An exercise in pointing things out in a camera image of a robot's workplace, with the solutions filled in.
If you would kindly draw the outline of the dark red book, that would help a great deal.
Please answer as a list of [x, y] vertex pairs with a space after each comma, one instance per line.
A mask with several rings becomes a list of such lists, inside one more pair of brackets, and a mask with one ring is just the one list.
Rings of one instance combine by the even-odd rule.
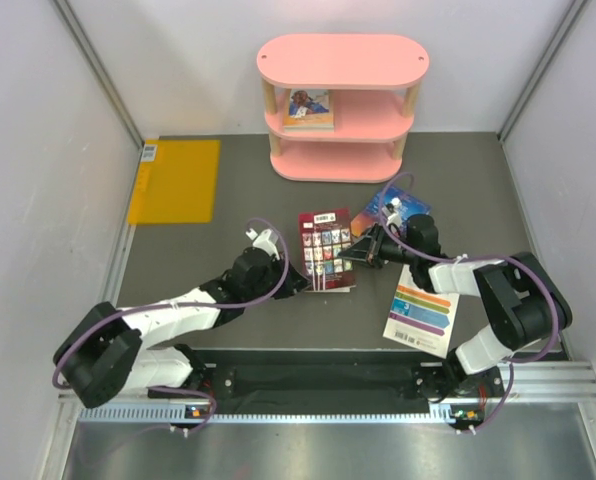
[[353, 264], [339, 256], [351, 246], [348, 208], [304, 212], [298, 217], [303, 271], [308, 292], [348, 293], [356, 286]]

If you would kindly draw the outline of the blue Jane Eyre book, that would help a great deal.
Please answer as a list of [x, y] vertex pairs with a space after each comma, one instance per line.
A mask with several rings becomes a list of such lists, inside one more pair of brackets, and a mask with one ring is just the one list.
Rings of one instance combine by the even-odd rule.
[[[379, 221], [380, 195], [380, 192], [376, 193], [364, 209], [351, 221], [351, 233], [354, 237], [359, 237], [366, 229]], [[411, 215], [429, 214], [431, 211], [431, 207], [427, 203], [419, 200], [399, 187], [391, 186], [387, 189], [387, 193], [385, 194], [384, 204], [387, 205], [393, 203], [394, 199], [398, 199], [395, 209], [399, 212], [402, 222], [405, 222]]]

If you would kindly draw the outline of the green Treehouse book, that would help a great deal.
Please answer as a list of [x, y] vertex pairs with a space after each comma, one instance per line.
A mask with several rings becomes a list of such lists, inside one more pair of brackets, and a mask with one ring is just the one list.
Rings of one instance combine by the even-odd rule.
[[319, 132], [333, 132], [335, 127], [333, 124], [324, 124], [324, 125], [285, 125], [283, 127], [283, 132], [285, 133], [295, 133], [295, 132], [305, 132], [305, 133], [319, 133]]

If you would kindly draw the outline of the orange Othello book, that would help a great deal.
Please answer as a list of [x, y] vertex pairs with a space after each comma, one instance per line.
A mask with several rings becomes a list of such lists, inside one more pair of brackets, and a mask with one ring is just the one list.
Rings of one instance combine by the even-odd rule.
[[333, 100], [329, 90], [292, 89], [287, 95], [282, 125], [334, 125]]

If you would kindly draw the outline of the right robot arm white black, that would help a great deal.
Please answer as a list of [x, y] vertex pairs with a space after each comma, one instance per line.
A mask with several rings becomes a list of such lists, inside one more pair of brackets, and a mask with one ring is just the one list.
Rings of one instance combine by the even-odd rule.
[[573, 321], [568, 302], [532, 253], [451, 259], [442, 253], [434, 219], [426, 214], [409, 217], [402, 227], [376, 223], [340, 256], [371, 268], [407, 265], [415, 286], [429, 294], [482, 301], [488, 325], [442, 361], [447, 393], [470, 394], [482, 372], [537, 341], [557, 340]]

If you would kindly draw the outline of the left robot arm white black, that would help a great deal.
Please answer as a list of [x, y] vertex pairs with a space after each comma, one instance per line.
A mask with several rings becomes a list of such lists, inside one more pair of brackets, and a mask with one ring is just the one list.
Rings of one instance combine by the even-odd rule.
[[87, 408], [140, 390], [151, 398], [208, 396], [205, 364], [175, 338], [218, 328], [252, 306], [290, 298], [309, 285], [286, 256], [248, 247], [220, 276], [177, 298], [124, 309], [101, 302], [55, 352], [52, 382]]

